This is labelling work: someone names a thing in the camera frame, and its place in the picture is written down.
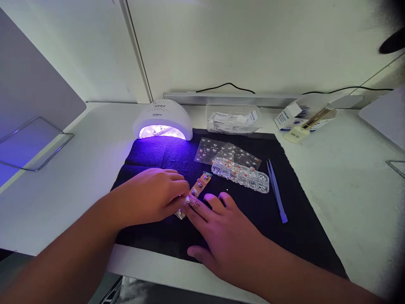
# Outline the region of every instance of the metal frame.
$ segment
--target metal frame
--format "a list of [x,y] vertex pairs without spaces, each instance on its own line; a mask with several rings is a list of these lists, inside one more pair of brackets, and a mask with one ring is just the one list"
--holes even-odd
[[3,137],[2,139],[0,139],[0,144],[3,143],[4,141],[6,141],[7,139],[9,139],[11,136],[13,136],[14,134],[16,134],[17,132],[21,131],[22,129],[24,129],[26,126],[28,126],[29,124],[31,124],[32,122],[34,122],[37,119],[42,119],[43,121],[45,121],[48,125],[54,127],[55,129],[57,129],[59,131],[59,134],[62,135],[69,135],[69,138],[54,152],[52,153],[52,155],[50,157],[48,157],[48,159],[42,164],[40,165],[38,168],[36,169],[28,169],[28,168],[23,168],[23,167],[19,167],[17,165],[13,165],[4,161],[0,160],[0,164],[2,165],[6,165],[12,168],[16,168],[16,169],[20,169],[20,170],[25,170],[25,171],[30,171],[30,172],[37,172],[39,170],[41,170],[64,146],[66,146],[66,144],[75,136],[73,133],[65,133],[63,132],[63,130],[59,129],[58,127],[56,127],[55,125],[53,125],[52,123],[50,123],[48,120],[46,120],[45,118],[41,117],[41,116],[37,116],[34,117],[33,119],[31,119],[30,121],[26,122],[25,124],[23,124],[22,126],[20,126],[18,129],[16,129],[15,131],[11,132],[10,134],[6,135],[5,137]]
[[405,163],[405,160],[387,160],[387,165],[389,165],[395,172],[405,179],[405,173],[395,167],[392,163]]

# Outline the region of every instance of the metal rack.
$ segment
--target metal rack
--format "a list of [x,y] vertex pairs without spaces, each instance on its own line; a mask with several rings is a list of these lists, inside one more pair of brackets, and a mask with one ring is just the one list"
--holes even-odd
[[37,119],[42,119],[43,121],[45,121],[48,125],[52,126],[53,128],[55,128],[56,130],[59,131],[59,134],[62,135],[68,135],[69,137],[67,138],[67,140],[61,145],[59,146],[59,148],[52,153],[51,156],[49,156],[45,162],[43,162],[38,168],[24,168],[24,167],[20,167],[5,161],[1,161],[0,160],[0,164],[2,165],[6,165],[12,168],[16,168],[16,169],[20,169],[20,170],[25,170],[25,171],[31,171],[31,172],[37,172],[39,170],[41,170],[64,146],[66,146],[66,144],[73,138],[74,134],[73,133],[65,133],[63,132],[63,130],[59,129],[58,127],[56,127],[55,125],[53,125],[52,123],[50,123],[48,120],[46,120],[45,118],[41,117],[41,116],[36,116],[33,119],[31,119],[30,121],[26,122],[25,124],[23,124],[22,126],[20,126],[19,128],[17,128],[16,130],[14,130],[13,132],[11,132],[10,134],[6,135],[5,137],[3,137],[2,139],[0,139],[0,144],[3,143],[4,141],[6,141],[7,139],[9,139],[11,136],[13,136],[14,134],[18,133],[19,131],[21,131],[22,129],[24,129],[25,127],[29,126],[31,123],[33,123],[34,121],[36,121]]

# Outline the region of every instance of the uv nail lamp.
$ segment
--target uv nail lamp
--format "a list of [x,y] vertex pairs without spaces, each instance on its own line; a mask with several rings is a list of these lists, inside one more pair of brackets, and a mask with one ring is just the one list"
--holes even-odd
[[135,120],[136,138],[173,136],[193,138],[193,127],[186,110],[171,99],[159,99],[149,104]]

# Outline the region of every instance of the gold tube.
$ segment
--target gold tube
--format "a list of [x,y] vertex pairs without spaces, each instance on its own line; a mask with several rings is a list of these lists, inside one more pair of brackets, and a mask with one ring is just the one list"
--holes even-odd
[[327,104],[322,110],[312,116],[303,126],[303,129],[311,129],[319,120],[322,119],[326,114],[333,111],[334,108]]

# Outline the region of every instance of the wire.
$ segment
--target wire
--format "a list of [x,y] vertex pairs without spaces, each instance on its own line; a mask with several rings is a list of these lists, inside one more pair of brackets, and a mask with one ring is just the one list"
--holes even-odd
[[237,88],[237,89],[239,89],[239,90],[248,91],[248,92],[250,92],[250,93],[255,94],[255,92],[253,92],[252,90],[247,90],[247,89],[239,88],[239,87],[235,86],[232,82],[227,82],[227,83],[221,84],[220,86],[217,86],[217,87],[208,88],[208,89],[204,89],[204,90],[200,90],[200,91],[195,91],[195,92],[196,92],[196,93],[200,93],[200,92],[204,92],[204,91],[208,91],[208,90],[218,89],[219,87],[223,87],[224,85],[227,85],[227,84],[230,84],[231,86],[233,86],[233,87],[235,87],[235,88]]
[[345,87],[345,88],[338,89],[338,90],[331,91],[331,92],[318,92],[318,91],[306,92],[306,93],[304,93],[303,95],[311,94],[311,93],[331,94],[331,93],[335,93],[335,92],[338,92],[338,91],[341,91],[341,90],[345,90],[345,89],[365,89],[365,90],[370,90],[370,91],[393,91],[393,90],[394,90],[394,89],[371,89],[371,88],[368,88],[368,87],[352,86],[352,87]]
[[[225,86],[225,85],[227,85],[227,84],[230,84],[231,86],[233,86],[233,87],[235,87],[235,88],[237,88],[237,89],[239,89],[239,90],[248,91],[248,92],[250,92],[250,93],[255,94],[255,92],[253,92],[252,90],[239,88],[239,87],[235,86],[232,82],[227,82],[227,83],[221,84],[220,86],[217,86],[217,87],[212,87],[212,88],[208,88],[208,89],[203,89],[203,90],[195,91],[195,92],[196,92],[196,93],[200,93],[200,92],[204,92],[204,91],[208,91],[208,90],[218,89],[218,88],[223,87],[223,86]],[[312,93],[331,94],[331,93],[339,92],[339,91],[346,90],[346,89],[365,89],[365,90],[369,90],[369,91],[393,91],[393,90],[394,90],[394,89],[372,89],[372,88],[362,87],[362,86],[352,86],[352,87],[344,87],[344,88],[342,88],[342,89],[338,89],[338,90],[331,91],[331,92],[319,92],[319,91],[306,92],[306,93],[304,93],[304,94],[302,94],[302,95],[312,94]]]

